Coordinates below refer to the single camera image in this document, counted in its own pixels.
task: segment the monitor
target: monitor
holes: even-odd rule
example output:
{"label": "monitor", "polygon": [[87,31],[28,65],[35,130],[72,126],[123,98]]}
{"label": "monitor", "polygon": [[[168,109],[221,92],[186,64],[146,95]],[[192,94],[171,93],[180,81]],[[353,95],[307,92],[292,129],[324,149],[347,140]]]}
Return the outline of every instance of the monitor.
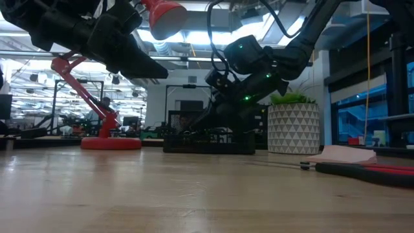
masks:
{"label": "monitor", "polygon": [[0,94],[0,120],[9,120],[12,113],[12,95]]}
{"label": "monitor", "polygon": [[138,125],[139,117],[137,116],[125,116],[124,121],[122,122],[122,126],[132,126],[135,124]]}
{"label": "monitor", "polygon": [[196,100],[181,100],[180,111],[202,111],[204,102]]}

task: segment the ceiling light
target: ceiling light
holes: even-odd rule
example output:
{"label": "ceiling light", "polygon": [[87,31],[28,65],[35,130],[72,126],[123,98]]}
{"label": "ceiling light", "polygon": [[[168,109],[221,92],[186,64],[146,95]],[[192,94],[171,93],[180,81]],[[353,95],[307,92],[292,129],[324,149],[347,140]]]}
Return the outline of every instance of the ceiling light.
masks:
{"label": "ceiling light", "polygon": [[263,26],[263,22],[261,23],[250,23],[247,25],[243,25],[241,28],[233,31],[232,36],[234,40],[237,40],[239,38],[249,36],[249,35],[256,35],[256,32],[258,29],[261,29]]}
{"label": "ceiling light", "polygon": [[24,37],[24,36],[30,36],[27,32],[1,32],[0,36],[10,36],[10,37]]}
{"label": "ceiling light", "polygon": [[[40,96],[13,96],[13,100],[44,100],[53,101],[53,97],[40,97]],[[82,100],[81,98],[64,98],[57,97],[56,100]]]}
{"label": "ceiling light", "polygon": [[256,40],[258,41],[262,41],[267,32],[270,30],[270,28],[272,27],[273,23],[274,23],[274,17],[272,16],[272,14],[267,13],[263,16],[263,26],[262,29],[256,33]]}
{"label": "ceiling light", "polygon": [[[207,6],[210,3],[205,2],[195,2],[195,1],[176,1],[180,3],[183,7],[187,9],[187,11],[198,11],[198,12],[205,12],[207,11]],[[228,10],[230,9],[230,3],[219,3],[213,6],[213,9],[220,9],[220,10]]]}
{"label": "ceiling light", "polygon": [[248,9],[246,13],[241,16],[241,23],[243,25],[259,22],[263,22],[263,18],[255,8]]}
{"label": "ceiling light", "polygon": [[[31,71],[43,71],[45,69],[50,69],[50,61],[48,60],[31,60],[30,61],[30,65],[27,65],[26,70],[31,70]],[[108,73],[108,71],[106,70],[106,67],[104,64],[99,63],[99,62],[91,62],[91,61],[85,61],[82,62],[81,64],[77,65],[74,68],[74,71],[83,71],[83,72],[104,72],[104,73]]]}
{"label": "ceiling light", "polygon": [[[305,22],[305,18],[303,16],[299,17],[293,24],[290,26],[290,28],[287,30],[287,34],[295,34],[301,27],[303,22]],[[294,38],[288,38],[286,36],[283,36],[283,38],[279,41],[278,45],[286,46],[288,45]]]}
{"label": "ceiling light", "polygon": [[22,101],[15,101],[15,102],[13,102],[13,104],[16,104],[16,105],[24,105],[25,103],[22,102]]}
{"label": "ceiling light", "polygon": [[[188,58],[187,60],[188,61],[201,61],[201,62],[206,61],[206,62],[209,62],[212,59],[211,58],[197,58],[197,57],[194,57],[194,58]],[[214,58],[214,62],[221,62],[221,60],[220,60],[220,58]]]}
{"label": "ceiling light", "polygon": [[[229,32],[213,32],[212,34],[213,43],[216,45],[228,45],[234,41],[232,34]],[[210,39],[207,32],[192,31],[188,34],[186,43],[191,43],[194,45],[209,45]]]}
{"label": "ceiling light", "polygon": [[181,57],[173,57],[173,56],[153,56],[151,58],[155,58],[156,61],[181,61]]}
{"label": "ceiling light", "polygon": [[166,38],[165,40],[160,41],[160,40],[156,40],[148,30],[138,29],[137,31],[140,34],[140,37],[143,41],[148,41],[152,43],[155,43],[155,42],[182,43],[184,42],[184,37],[182,36],[181,32],[178,32],[175,35],[172,35]]}
{"label": "ceiling light", "polygon": [[116,103],[141,103],[141,104],[145,104],[144,101],[142,100],[114,100],[114,102]]}

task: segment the red lamp shade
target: red lamp shade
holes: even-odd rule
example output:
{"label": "red lamp shade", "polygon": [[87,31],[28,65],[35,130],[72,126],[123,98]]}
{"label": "red lamp shade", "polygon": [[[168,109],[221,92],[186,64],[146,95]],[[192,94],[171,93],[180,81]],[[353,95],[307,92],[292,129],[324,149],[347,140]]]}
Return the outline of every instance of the red lamp shade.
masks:
{"label": "red lamp shade", "polygon": [[156,40],[175,35],[187,20],[187,10],[180,4],[165,0],[142,0],[149,10],[149,27]]}

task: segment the black tray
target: black tray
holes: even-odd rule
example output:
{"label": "black tray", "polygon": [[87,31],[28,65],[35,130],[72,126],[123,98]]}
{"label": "black tray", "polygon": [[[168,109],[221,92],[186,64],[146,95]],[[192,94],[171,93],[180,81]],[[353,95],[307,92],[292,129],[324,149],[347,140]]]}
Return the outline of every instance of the black tray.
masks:
{"label": "black tray", "polygon": [[254,133],[210,133],[165,135],[164,153],[209,153],[253,155],[256,152]]}

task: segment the red lamp base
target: red lamp base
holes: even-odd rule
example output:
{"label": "red lamp base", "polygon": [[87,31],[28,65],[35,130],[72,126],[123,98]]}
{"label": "red lamp base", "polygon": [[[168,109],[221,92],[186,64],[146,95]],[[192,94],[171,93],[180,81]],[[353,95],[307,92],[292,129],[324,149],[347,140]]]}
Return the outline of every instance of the red lamp base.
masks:
{"label": "red lamp base", "polygon": [[82,139],[81,149],[87,150],[139,150],[142,147],[140,139],[121,139],[87,137]]}

